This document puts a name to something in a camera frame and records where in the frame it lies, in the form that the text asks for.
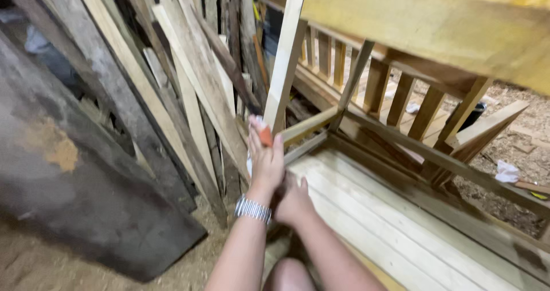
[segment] black bucket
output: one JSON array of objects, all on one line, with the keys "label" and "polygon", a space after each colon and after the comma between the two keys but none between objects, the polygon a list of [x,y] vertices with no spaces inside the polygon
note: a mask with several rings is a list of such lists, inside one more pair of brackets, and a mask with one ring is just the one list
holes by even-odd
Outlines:
[{"label": "black bucket", "polygon": [[[460,106],[460,103],[458,103],[457,107],[454,108],[454,111],[450,114],[447,121],[445,121],[445,124],[449,123],[449,120],[453,117],[454,113],[457,111],[459,106]],[[466,120],[464,121],[460,129],[458,129],[458,132],[473,125],[474,122],[476,122],[476,120],[481,116],[481,114],[483,114],[483,112],[485,112],[486,109],[487,109],[487,105],[485,103],[478,102],[478,104],[476,105],[474,110],[470,113],[470,115],[468,115],[468,118],[466,118]]]}]

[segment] wooden furniture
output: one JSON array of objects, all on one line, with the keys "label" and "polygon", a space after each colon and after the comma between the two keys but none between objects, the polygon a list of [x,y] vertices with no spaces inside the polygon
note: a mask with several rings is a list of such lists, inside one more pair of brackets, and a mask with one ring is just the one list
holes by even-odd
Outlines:
[{"label": "wooden furniture", "polygon": [[[506,77],[504,69],[490,66],[479,57],[472,56],[473,58],[468,57],[467,60],[458,58],[453,51],[481,46],[477,42],[456,38],[455,35],[443,35],[445,30],[455,29],[456,23],[452,21],[458,22],[456,14],[462,13],[460,9],[459,12],[453,10],[451,13],[449,3],[444,0],[388,0],[398,6],[399,10],[383,1],[372,0],[386,9],[380,9],[365,0],[261,0],[267,6],[279,6],[284,11],[265,119],[274,131],[281,130],[278,123],[288,103],[290,88],[294,85],[314,105],[318,105],[322,112],[283,130],[285,140],[296,142],[329,123],[328,130],[322,131],[287,154],[285,161],[290,163],[291,170],[308,175],[312,182],[310,195],[327,223],[407,289],[548,290],[550,275],[546,265],[540,265],[549,264],[549,245],[530,238],[439,188],[439,184],[459,175],[540,217],[548,217],[550,206],[547,203],[514,186],[498,182],[491,175],[465,163],[515,119],[527,107],[527,103],[517,101],[470,128],[457,132],[492,83],[490,77],[503,77],[537,87],[531,81],[542,77],[546,71],[537,70],[534,71],[536,76],[529,76],[526,70],[533,71],[533,68],[522,65],[522,69],[519,69],[514,66],[511,68],[514,70],[513,75],[508,74],[511,76]],[[411,6],[415,8],[408,6],[405,9],[407,6],[400,1],[414,3]],[[464,0],[451,0],[450,3],[454,7],[466,8]],[[483,7],[487,8],[488,13],[495,11],[490,6]],[[431,11],[431,14],[423,15],[420,11]],[[508,7],[507,11],[510,13],[501,12],[492,16],[513,23],[510,14],[524,12],[514,6]],[[415,25],[398,12],[406,12],[412,19],[423,20],[426,24],[418,22]],[[482,21],[488,21],[486,17],[480,16],[483,11],[466,12],[462,15],[464,18],[460,19],[462,22],[481,26]],[[389,17],[391,15],[399,16],[400,22],[396,23]],[[437,22],[439,17],[444,16],[451,23]],[[430,20],[436,21],[439,26],[429,23]],[[382,34],[379,28],[367,25],[369,21],[380,22],[381,26],[386,26],[387,32]],[[490,21],[491,24],[496,22],[494,19]],[[335,30],[329,31],[318,23],[339,28],[361,38],[351,38],[349,34]],[[424,34],[435,35],[425,38],[414,31],[416,29]],[[313,46],[313,31],[319,33],[318,49]],[[479,33],[477,30],[466,31],[466,35]],[[526,34],[527,32],[521,31],[517,36],[508,37],[506,41],[509,44],[493,42],[483,46],[482,50],[486,52],[486,56],[491,52],[498,56],[499,51],[504,51],[503,45],[520,48],[525,45],[523,39],[527,37]],[[328,56],[332,49],[331,39],[337,40],[334,74],[330,70],[332,58],[329,59]],[[435,40],[436,45],[445,46],[448,52],[436,52],[430,40]],[[373,41],[401,48],[406,52],[383,47]],[[352,53],[354,62],[350,76],[343,84],[340,56],[348,42],[352,47],[355,45]],[[529,51],[532,56],[539,53],[539,50],[526,50]],[[319,54],[319,65],[313,60],[313,53],[316,52]],[[510,59],[509,52],[501,55],[502,58]],[[354,96],[358,97],[355,94],[356,88],[369,57],[371,71],[367,79],[366,98],[358,103],[357,99],[352,100]],[[515,62],[523,64],[529,60],[525,58],[522,62]],[[471,72],[453,68],[451,65]],[[384,118],[383,97],[390,66],[401,69],[404,74],[396,86],[395,98],[389,108],[386,108],[388,112]],[[415,78],[425,81],[430,89],[409,131],[403,133],[403,108],[410,98]],[[450,116],[449,122],[437,134],[432,134],[436,137],[427,146],[421,141],[425,142],[430,123],[438,118],[437,112],[444,95],[453,95],[462,102]],[[414,158],[418,164],[407,164],[403,154]],[[321,162],[316,161],[319,160],[318,157],[323,157]],[[383,183],[378,192],[373,190],[377,188],[372,188],[375,184],[370,184],[372,178]],[[393,196],[382,197],[389,190],[408,201]],[[374,195],[374,201],[364,197],[366,195]],[[389,206],[388,211],[383,210],[385,206]],[[403,216],[394,216],[392,212],[395,210],[402,212]],[[417,216],[425,215],[425,211],[439,220],[429,222]],[[413,231],[416,226],[411,228],[410,221],[422,225],[419,233]],[[449,225],[453,227],[446,230],[452,230],[454,235],[438,226],[441,221],[446,223],[445,229]],[[429,236],[416,237],[423,232],[427,232],[425,234]],[[436,248],[439,244],[449,245],[449,249]],[[422,246],[424,250],[416,251],[416,245]],[[452,254],[457,251],[467,257],[461,259],[464,255],[458,257]]]}]

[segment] wood scrap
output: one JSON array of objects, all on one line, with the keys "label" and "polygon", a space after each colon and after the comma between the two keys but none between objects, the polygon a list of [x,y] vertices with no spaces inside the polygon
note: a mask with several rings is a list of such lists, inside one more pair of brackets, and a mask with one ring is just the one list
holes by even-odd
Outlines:
[{"label": "wood scrap", "polygon": [[[144,66],[145,63],[141,62],[143,61],[141,54],[128,34],[127,28],[121,23],[120,14],[116,14],[117,11],[112,7],[114,2],[112,0],[84,1],[106,40],[110,43],[113,52],[125,67],[144,104],[147,105],[152,120],[168,140],[168,149],[173,150],[177,158],[175,162],[189,172],[209,203],[218,224],[225,228],[227,226],[227,211],[193,141],[189,126],[181,122],[176,125],[174,121],[179,120],[170,116],[170,113],[174,114],[174,112],[168,112],[162,106],[150,80],[152,76],[149,76],[150,72]],[[175,109],[175,105],[169,105],[169,103],[165,103],[165,106]]]},{"label": "wood scrap", "polygon": [[75,43],[90,62],[101,86],[113,101],[112,110],[120,124],[141,149],[155,173],[156,181],[160,183],[161,194],[168,197],[181,211],[195,209],[196,205],[188,191],[194,190],[189,175],[175,168],[171,158],[166,154],[161,138],[148,121],[82,1],[52,2],[58,9],[60,20],[65,23]]},{"label": "wood scrap", "polygon": [[225,102],[220,85],[216,83],[214,76],[209,72],[210,65],[197,47],[200,47],[200,45],[189,43],[189,41],[194,40],[194,37],[191,36],[192,29],[187,23],[189,18],[182,14],[182,9],[177,5],[176,0],[160,1],[162,5],[153,8],[157,20],[182,63],[199,100],[203,103],[214,128],[218,132],[219,138],[228,150],[231,159],[239,168],[239,173],[249,177],[246,170],[247,149],[239,136],[234,120],[231,118],[229,106]]},{"label": "wood scrap", "polygon": [[218,35],[209,28],[205,20],[200,17],[196,17],[196,19],[203,29],[203,32],[210,42],[210,46],[218,57],[218,60],[220,61],[223,69],[231,79],[231,82],[233,82],[233,86],[237,90],[239,96],[241,96],[244,103],[246,104],[246,107],[248,107],[248,109],[254,114],[261,115],[263,113],[262,107],[258,103],[258,100],[254,96],[254,94],[250,90],[247,90],[241,71],[237,67],[237,64],[235,64],[233,58],[231,58],[231,54],[229,53],[229,51],[223,45],[222,41],[220,41]]}]

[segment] silver watch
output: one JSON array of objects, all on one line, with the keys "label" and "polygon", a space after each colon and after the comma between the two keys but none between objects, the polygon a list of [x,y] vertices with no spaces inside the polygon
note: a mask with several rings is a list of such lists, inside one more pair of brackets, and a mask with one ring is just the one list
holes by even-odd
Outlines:
[{"label": "silver watch", "polygon": [[244,194],[237,201],[235,208],[235,217],[248,216],[270,224],[271,209],[257,202],[247,199]]}]

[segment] light wooden plank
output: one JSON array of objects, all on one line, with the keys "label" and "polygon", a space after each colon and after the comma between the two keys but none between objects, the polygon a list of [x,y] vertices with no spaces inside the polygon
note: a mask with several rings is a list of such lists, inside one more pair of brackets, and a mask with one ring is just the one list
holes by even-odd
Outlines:
[{"label": "light wooden plank", "polygon": [[510,200],[511,202],[523,206],[526,209],[540,215],[547,215],[550,213],[550,207],[548,207],[548,204],[545,202],[531,198],[525,192],[520,191],[509,184],[499,182],[489,174],[476,170],[471,166],[449,157],[446,154],[427,147],[426,145],[410,137],[404,136],[398,131],[389,129],[375,119],[364,117],[356,112],[345,112],[345,115],[350,119],[359,122],[361,125],[366,126],[368,129],[371,129],[385,140],[389,140],[409,148],[432,163],[436,163],[438,166],[450,170],[456,175],[460,175],[465,179]]},{"label": "light wooden plank", "polygon": [[354,62],[354,65],[351,66],[350,77],[347,79],[347,84],[344,88],[344,92],[340,96],[340,101],[338,101],[338,117],[331,122],[329,127],[330,131],[336,132],[342,118],[344,117],[344,110],[347,108],[347,105],[351,101],[351,97],[355,91],[355,87],[359,85],[359,79],[361,79],[361,74],[363,74],[363,69],[367,64],[368,58],[371,55],[372,47],[374,46],[373,42],[365,40],[357,60]]},{"label": "light wooden plank", "polygon": [[[326,144],[335,143],[329,140]],[[405,215],[404,222],[410,220],[419,227],[429,231],[435,236],[434,238],[426,239],[418,237],[419,233],[413,231],[414,229],[409,227],[410,224],[400,224],[403,231],[411,231],[410,233],[408,232],[411,238],[414,238],[417,243],[423,244],[432,251],[440,251],[442,245],[450,246],[452,248],[450,253],[436,252],[436,255],[453,264],[454,268],[473,271],[468,275],[469,277],[479,278],[480,275],[484,276],[487,270],[489,270],[488,279],[501,278],[520,290],[548,289],[548,286],[534,278],[528,271],[521,270],[514,265],[515,263],[520,268],[524,267],[529,270],[529,266],[526,266],[529,262],[523,259],[525,257],[523,252],[528,251],[528,254],[532,253],[543,259],[549,256],[546,252],[540,251],[529,243],[526,243],[523,239],[514,237],[511,233],[492,224],[491,220],[477,220],[466,212],[424,193],[417,187],[413,187],[414,181],[412,180],[409,183],[390,184],[365,168],[370,163],[376,163],[379,166],[380,162],[362,160],[359,157],[357,157],[359,160],[356,160],[356,157],[352,159],[350,158],[351,156],[346,156],[345,153],[349,153],[350,150],[361,153],[361,150],[356,147],[350,147],[349,150],[345,150],[344,152],[339,150],[326,147],[322,151],[319,151],[319,153],[316,152],[310,156],[303,157],[303,159],[311,159],[311,162],[308,162],[308,164],[315,163],[315,166],[319,164],[327,166],[330,168],[328,172],[338,172],[360,185],[362,189],[357,190],[356,194],[352,194],[357,200],[362,199],[361,195],[373,195]],[[399,174],[394,173],[390,179],[400,177]],[[381,183],[381,185],[377,183],[364,184],[370,182],[373,178]],[[394,215],[384,215],[383,217],[384,219],[393,220],[392,217]],[[523,250],[521,252],[517,251],[516,245],[520,245]],[[464,264],[464,261],[468,261],[467,258],[471,258],[478,265],[460,266],[460,264]],[[530,270],[532,272],[539,272],[539,274],[545,276],[544,270],[541,271],[540,268],[536,269],[535,264],[537,264],[537,261],[531,264]]]},{"label": "light wooden plank", "polygon": [[411,94],[413,93],[413,84],[413,77],[410,77],[405,73],[401,74],[399,84],[395,90],[392,107],[389,109],[388,119],[386,121],[388,126],[394,126],[398,129],[401,125],[405,108],[407,107]]},{"label": "light wooden plank", "polygon": [[327,81],[331,78],[332,38],[319,31],[319,76]]},{"label": "light wooden plank", "polygon": [[320,112],[288,129],[281,131],[283,135],[284,147],[288,147],[301,141],[307,135],[319,130],[330,123],[337,115],[338,107],[333,106],[326,111]]},{"label": "light wooden plank", "polygon": [[380,117],[384,94],[390,74],[389,65],[371,59],[371,65],[368,70],[367,89],[365,99],[363,100],[363,110],[374,117]]},{"label": "light wooden plank", "polygon": [[479,119],[473,125],[447,139],[446,143],[453,147],[455,151],[460,150],[471,144],[471,142],[476,141],[478,137],[487,131],[509,120],[510,117],[518,116],[528,106],[529,103],[526,101],[515,101],[511,105],[500,109],[488,117]]},{"label": "light wooden plank", "polygon": [[[190,34],[190,23],[187,21],[190,21],[191,18],[196,20],[196,18],[185,17],[182,9],[178,6],[177,0],[161,0],[161,2],[167,4],[167,6],[155,6],[153,7],[153,12],[157,16],[157,20],[161,24],[170,45],[182,63],[185,73],[189,77],[189,81],[195,89],[197,97],[212,121],[223,146],[227,149],[241,176],[249,179],[250,176],[246,170],[246,146],[240,138],[235,121],[231,118],[231,112],[225,102],[222,89],[215,75],[212,75],[212,66],[206,55],[200,50],[203,46],[206,48],[206,45],[203,44],[206,41],[197,43],[198,45],[188,43],[188,41],[193,41],[195,37],[200,37],[202,34],[198,23],[193,29],[195,31],[194,35],[191,36]],[[185,4],[182,7],[190,9],[190,6]],[[187,14],[192,16],[192,13],[192,11],[188,11]],[[208,56],[212,57],[210,49],[204,51],[208,51]]]},{"label": "light wooden plank", "polygon": [[316,31],[311,26],[306,28],[306,49],[307,49],[307,66],[310,69],[313,69],[317,65],[317,60],[315,59],[317,48],[315,45],[315,35]]},{"label": "light wooden plank", "polygon": [[345,44],[334,41],[334,87],[340,90],[344,84]]},{"label": "light wooden plank", "polygon": [[445,93],[436,89],[435,87],[430,86],[428,92],[424,97],[422,105],[416,114],[414,122],[412,123],[411,129],[408,133],[408,136],[415,140],[422,140],[428,127],[432,123],[433,119],[441,107],[441,104],[445,100]]},{"label": "light wooden plank", "polygon": [[282,119],[288,104],[301,42],[304,40],[307,27],[307,22],[300,20],[302,2],[303,0],[286,1],[286,13],[277,46],[275,67],[264,116],[265,122],[271,126],[274,133],[283,129]]},{"label": "light wooden plank", "polygon": [[304,0],[302,16],[423,58],[550,94],[546,85],[550,78],[548,10],[483,0]]},{"label": "light wooden plank", "polygon": [[[352,166],[347,166],[352,169],[341,174],[339,170],[344,168],[345,164],[339,163],[336,156],[333,157],[333,160],[326,158],[327,164],[324,164],[319,163],[320,160],[306,156],[295,162],[291,169],[298,174],[306,175],[309,189],[317,191],[327,200],[337,204],[342,213],[357,219],[363,227],[372,230],[392,249],[445,288],[518,290],[458,252],[452,245],[432,234],[429,229],[416,224],[406,214],[395,209],[393,203],[380,200],[364,188],[368,186],[369,190],[387,189],[379,182],[361,174]],[[338,164],[339,168],[332,168],[334,164]],[[348,177],[352,174],[356,175],[353,178]],[[414,284],[406,284],[405,287],[416,288]]]},{"label": "light wooden plank", "polygon": [[212,181],[204,161],[200,158],[199,151],[188,130],[189,127],[182,126],[183,129],[177,131],[174,122],[170,119],[168,112],[153,89],[150,80],[152,76],[148,75],[148,70],[144,70],[144,62],[141,63],[138,60],[138,58],[141,60],[143,58],[135,44],[133,44],[131,36],[125,32],[123,24],[119,22],[117,25],[117,19],[121,18],[120,14],[112,16],[111,13],[115,11],[109,11],[109,6],[114,6],[114,2],[112,0],[84,0],[84,2],[103,32],[105,39],[125,67],[128,76],[134,83],[142,100],[148,106],[149,112],[155,118],[164,137],[169,141],[176,156],[209,202],[218,223],[220,226],[226,227],[227,212],[225,206],[219,197],[218,190],[215,189],[215,183]]}]

